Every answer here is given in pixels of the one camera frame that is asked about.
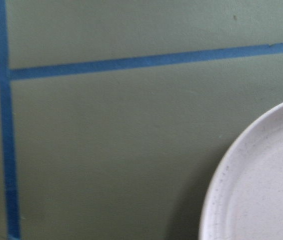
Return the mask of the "pink plate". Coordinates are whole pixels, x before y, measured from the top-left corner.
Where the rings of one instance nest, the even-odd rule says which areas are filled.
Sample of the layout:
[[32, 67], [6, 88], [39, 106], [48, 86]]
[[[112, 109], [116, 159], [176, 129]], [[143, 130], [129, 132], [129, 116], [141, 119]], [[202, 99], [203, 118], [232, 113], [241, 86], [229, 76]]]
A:
[[250, 124], [210, 181], [201, 240], [283, 240], [283, 103]]

